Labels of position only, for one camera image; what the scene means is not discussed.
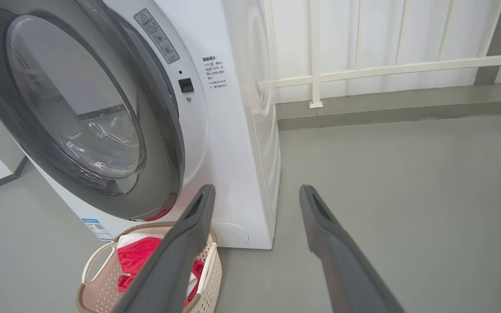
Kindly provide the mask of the printed instruction label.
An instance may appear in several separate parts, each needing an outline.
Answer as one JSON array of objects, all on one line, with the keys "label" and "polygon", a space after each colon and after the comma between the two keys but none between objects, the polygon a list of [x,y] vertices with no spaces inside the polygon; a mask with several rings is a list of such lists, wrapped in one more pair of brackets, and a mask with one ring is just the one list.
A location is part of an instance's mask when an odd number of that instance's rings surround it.
[{"label": "printed instruction label", "polygon": [[203,62],[203,71],[200,76],[204,89],[216,90],[228,86],[228,77],[225,73],[224,62],[220,57],[205,56],[201,61]]}]

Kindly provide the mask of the blue white sticker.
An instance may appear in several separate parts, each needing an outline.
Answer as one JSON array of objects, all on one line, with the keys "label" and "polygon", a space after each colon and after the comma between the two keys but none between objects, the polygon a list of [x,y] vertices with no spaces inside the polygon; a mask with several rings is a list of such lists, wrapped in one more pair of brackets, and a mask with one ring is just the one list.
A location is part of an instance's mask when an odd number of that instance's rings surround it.
[{"label": "blue white sticker", "polygon": [[92,231],[99,240],[111,242],[114,237],[103,227],[103,225],[96,219],[81,219],[82,222]]}]

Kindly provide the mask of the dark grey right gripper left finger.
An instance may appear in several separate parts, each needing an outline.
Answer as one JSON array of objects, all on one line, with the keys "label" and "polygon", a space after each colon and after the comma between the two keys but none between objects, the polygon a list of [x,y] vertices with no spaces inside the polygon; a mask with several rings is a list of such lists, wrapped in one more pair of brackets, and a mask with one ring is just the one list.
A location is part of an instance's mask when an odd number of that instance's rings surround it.
[{"label": "dark grey right gripper left finger", "polygon": [[182,313],[194,259],[206,246],[215,187],[202,186],[113,313]]}]

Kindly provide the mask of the grey warning sticker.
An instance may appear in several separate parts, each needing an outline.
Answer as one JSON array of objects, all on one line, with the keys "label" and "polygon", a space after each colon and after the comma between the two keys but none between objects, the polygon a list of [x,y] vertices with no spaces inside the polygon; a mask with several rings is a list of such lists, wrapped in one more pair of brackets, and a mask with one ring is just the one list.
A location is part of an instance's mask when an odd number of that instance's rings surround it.
[{"label": "grey warning sticker", "polygon": [[157,46],[159,52],[167,62],[171,64],[180,59],[177,50],[162,30],[157,20],[153,18],[147,9],[143,9],[134,15],[135,21],[143,28],[146,34],[150,37],[152,42]]}]

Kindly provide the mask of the grey metal post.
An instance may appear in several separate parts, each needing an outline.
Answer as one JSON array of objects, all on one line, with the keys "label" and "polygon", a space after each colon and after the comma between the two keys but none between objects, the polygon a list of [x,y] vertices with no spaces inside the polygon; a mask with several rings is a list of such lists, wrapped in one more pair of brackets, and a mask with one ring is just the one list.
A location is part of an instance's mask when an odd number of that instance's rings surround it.
[{"label": "grey metal post", "polygon": [[[482,56],[501,56],[501,5],[493,22],[492,33],[483,45]],[[501,66],[481,66],[475,75],[474,85],[486,86],[495,84]]]}]

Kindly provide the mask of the white metal railing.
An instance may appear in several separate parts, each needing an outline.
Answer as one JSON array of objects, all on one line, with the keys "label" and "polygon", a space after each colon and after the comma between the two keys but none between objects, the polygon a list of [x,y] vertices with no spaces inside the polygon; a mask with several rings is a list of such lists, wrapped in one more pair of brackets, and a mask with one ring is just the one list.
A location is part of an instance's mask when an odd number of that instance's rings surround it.
[{"label": "white metal railing", "polygon": [[[265,0],[278,103],[474,86],[500,0]],[[501,68],[495,83],[501,83]]]}]

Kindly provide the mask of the cream perforated laundry basket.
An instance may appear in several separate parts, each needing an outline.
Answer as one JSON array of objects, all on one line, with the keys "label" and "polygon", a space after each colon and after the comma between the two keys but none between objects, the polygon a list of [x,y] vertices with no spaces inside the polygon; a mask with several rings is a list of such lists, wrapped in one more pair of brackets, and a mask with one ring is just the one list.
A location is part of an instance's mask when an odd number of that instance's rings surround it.
[{"label": "cream perforated laundry basket", "polygon": [[[173,222],[134,226],[94,252],[76,293],[78,311],[111,313],[173,226]],[[221,275],[217,236],[211,230],[205,248],[193,262],[183,313],[214,313]]]}]

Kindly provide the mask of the white washing machine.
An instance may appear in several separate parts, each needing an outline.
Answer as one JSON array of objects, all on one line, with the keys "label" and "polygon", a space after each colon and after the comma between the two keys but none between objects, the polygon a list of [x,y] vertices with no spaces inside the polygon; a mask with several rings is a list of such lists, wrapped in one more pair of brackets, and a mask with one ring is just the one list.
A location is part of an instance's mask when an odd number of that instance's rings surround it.
[{"label": "white washing machine", "polygon": [[[176,221],[201,186],[215,186],[211,228],[219,246],[270,249],[280,188],[276,113],[261,91],[267,37],[261,0],[103,0],[145,38],[172,85],[184,143],[183,186],[173,209],[152,221]],[[134,15],[147,9],[180,59],[167,64]],[[203,88],[202,58],[224,62],[228,86]],[[117,218],[86,204],[36,168],[78,218],[117,236],[145,221]]]}]

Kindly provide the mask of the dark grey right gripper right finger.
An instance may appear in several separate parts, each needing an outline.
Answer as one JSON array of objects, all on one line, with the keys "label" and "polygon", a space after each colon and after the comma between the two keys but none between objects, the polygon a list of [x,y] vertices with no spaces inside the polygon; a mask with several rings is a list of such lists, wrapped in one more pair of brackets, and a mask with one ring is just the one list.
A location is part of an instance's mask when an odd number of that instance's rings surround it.
[{"label": "dark grey right gripper right finger", "polygon": [[333,313],[405,313],[314,186],[299,201],[309,250],[322,263]]}]

